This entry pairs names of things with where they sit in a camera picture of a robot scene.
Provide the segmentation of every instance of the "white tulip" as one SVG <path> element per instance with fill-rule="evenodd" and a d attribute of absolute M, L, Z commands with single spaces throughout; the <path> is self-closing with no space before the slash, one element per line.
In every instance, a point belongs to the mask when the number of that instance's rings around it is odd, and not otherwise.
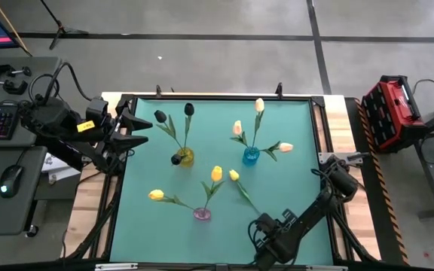
<path fill-rule="evenodd" d="M 264 100 L 262 98 L 256 99 L 255 100 L 255 110 L 257 112 L 263 112 L 264 110 Z"/>
<path fill-rule="evenodd" d="M 232 132 L 234 133 L 234 135 L 240 136 L 240 134 L 242 133 L 242 125 L 240 124 L 240 120 L 234 123 L 234 128 L 232 129 Z"/>
<path fill-rule="evenodd" d="M 289 144 L 289 143 L 281 143 L 279 145 L 279 150 L 282 152 L 290 152 L 290 151 L 292 151 L 293 148 L 294 148 L 294 146 L 292 144 Z"/>

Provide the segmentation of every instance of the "glass vase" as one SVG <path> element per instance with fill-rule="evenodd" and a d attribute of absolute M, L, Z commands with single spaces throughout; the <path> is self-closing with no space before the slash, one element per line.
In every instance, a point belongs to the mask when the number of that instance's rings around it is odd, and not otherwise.
<path fill-rule="evenodd" d="M 194 210 L 194 218 L 200 221 L 210 220 L 210 210 L 205 208 L 197 208 Z"/>
<path fill-rule="evenodd" d="M 242 162 L 246 166 L 254 166 L 257 163 L 257 159 L 261 155 L 261 152 L 256 147 L 247 147 L 244 150 Z"/>
<path fill-rule="evenodd" d="M 189 168 L 194 165 L 194 151 L 191 148 L 180 148 L 177 151 L 177 154 L 183 157 L 182 161 L 180 162 L 181 167 Z"/>

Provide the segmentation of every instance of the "artificial flower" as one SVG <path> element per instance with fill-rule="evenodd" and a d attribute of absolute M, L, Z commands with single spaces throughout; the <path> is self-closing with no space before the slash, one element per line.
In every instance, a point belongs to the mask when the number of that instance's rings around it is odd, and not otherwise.
<path fill-rule="evenodd" d="M 229 172 L 229 175 L 230 175 L 232 181 L 239 181 L 239 173 L 237 173 L 237 171 L 232 169 Z"/>
<path fill-rule="evenodd" d="M 264 110 L 264 100 L 262 98 L 256 99 L 255 100 L 255 110 L 257 112 L 263 112 Z"/>
<path fill-rule="evenodd" d="M 234 123 L 234 127 L 232 128 L 232 132 L 234 133 L 234 135 L 240 136 L 240 134 L 242 133 L 242 125 L 240 124 L 240 120 L 238 120 Z"/>
<path fill-rule="evenodd" d="M 220 181 L 222 180 L 222 167 L 214 166 L 211 174 L 212 181 Z"/>
<path fill-rule="evenodd" d="M 180 164 L 180 162 L 182 161 L 182 157 L 178 154 L 174 154 L 172 155 L 172 157 L 170 158 L 170 161 L 172 161 L 172 164 L 177 166 Z"/>
<path fill-rule="evenodd" d="M 162 200 L 165 196 L 165 193 L 162 190 L 156 189 L 150 192 L 148 197 L 152 200 Z"/>
<path fill-rule="evenodd" d="M 165 121 L 167 121 L 167 116 L 160 110 L 156 110 L 154 115 L 159 123 L 164 123 Z"/>
<path fill-rule="evenodd" d="M 292 151 L 293 148 L 294 148 L 294 146 L 292 144 L 289 144 L 289 143 L 283 142 L 279 145 L 279 150 L 282 152 L 290 152 L 290 151 Z"/>
<path fill-rule="evenodd" d="M 191 115 L 193 115 L 194 112 L 195 112 L 194 105 L 192 105 L 190 102 L 188 102 L 188 103 L 185 105 L 184 112 L 185 112 L 185 114 L 186 114 L 187 116 L 191 116 Z"/>

